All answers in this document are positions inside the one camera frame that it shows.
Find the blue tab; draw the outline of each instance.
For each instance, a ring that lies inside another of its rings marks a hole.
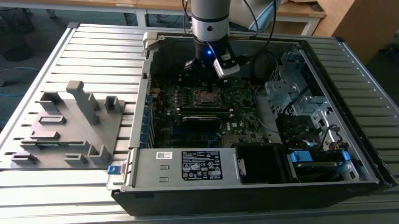
[[[351,155],[347,151],[343,151],[341,155],[345,161],[351,160]]]
[[[292,162],[312,162],[309,151],[295,151],[289,154]]]
[[[296,156],[293,153],[289,154],[292,162],[297,162]]]
[[[119,175],[121,173],[121,166],[108,166],[107,172],[109,175]]]

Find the power supply label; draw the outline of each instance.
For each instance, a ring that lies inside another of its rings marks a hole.
[[[221,180],[219,151],[183,151],[181,178],[185,181]]]

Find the motherboard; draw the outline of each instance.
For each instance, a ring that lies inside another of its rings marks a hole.
[[[247,80],[224,79],[209,89],[181,75],[152,79],[155,147],[231,147],[265,141]]]

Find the slotted metal platform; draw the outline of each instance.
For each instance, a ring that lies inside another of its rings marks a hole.
[[[41,72],[21,100],[0,135],[0,155],[21,150],[18,140],[31,130],[41,110],[35,103],[43,91],[61,91],[69,80],[85,83],[85,92],[96,99],[115,95],[127,102],[120,124],[113,160],[124,160],[137,99],[144,57],[143,34],[148,31],[176,32],[180,29],[139,28],[80,24],[68,28],[45,62]],[[329,73],[361,128],[388,165],[399,176],[399,109],[364,69],[345,43],[333,38],[275,35],[275,38],[307,40]],[[111,198],[105,188],[107,172],[4,171],[0,172],[0,220],[31,223],[171,222],[272,219],[283,217],[339,216],[387,213],[399,210],[399,188],[377,195],[353,198],[327,209],[197,215],[189,217],[131,217]]]

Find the white sticker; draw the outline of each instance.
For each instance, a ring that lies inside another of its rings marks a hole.
[[[133,7],[133,5],[131,5],[131,4],[116,4],[116,6]]]
[[[156,159],[157,160],[171,160],[172,152],[156,152]]]

